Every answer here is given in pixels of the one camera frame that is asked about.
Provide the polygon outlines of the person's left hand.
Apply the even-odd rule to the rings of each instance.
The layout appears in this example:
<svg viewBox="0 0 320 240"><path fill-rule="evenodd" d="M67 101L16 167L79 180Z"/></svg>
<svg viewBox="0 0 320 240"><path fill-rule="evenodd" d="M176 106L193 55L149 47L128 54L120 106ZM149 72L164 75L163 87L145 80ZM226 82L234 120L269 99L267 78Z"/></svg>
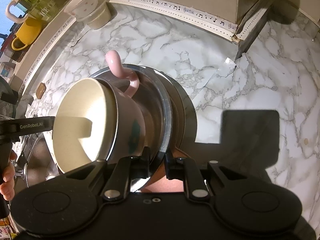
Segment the person's left hand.
<svg viewBox="0 0 320 240"><path fill-rule="evenodd" d="M13 160L16 160L17 154L11 150L10 152L10 160L8 162L7 167L3 171L3 183L1 184L1 194L5 200L11 201L15 196L15 167L11 163Z"/></svg>

